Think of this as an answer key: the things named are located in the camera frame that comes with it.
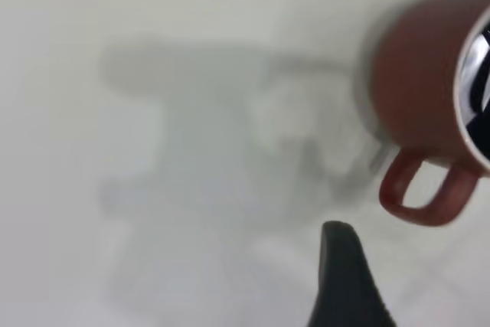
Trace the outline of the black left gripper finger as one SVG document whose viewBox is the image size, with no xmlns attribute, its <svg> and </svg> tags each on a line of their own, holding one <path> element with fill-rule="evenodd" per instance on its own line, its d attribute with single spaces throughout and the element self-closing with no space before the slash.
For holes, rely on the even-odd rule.
<svg viewBox="0 0 490 327">
<path fill-rule="evenodd" d="M 309 326 L 395 326 L 359 236 L 345 222 L 322 225 L 318 293 Z"/>
</svg>

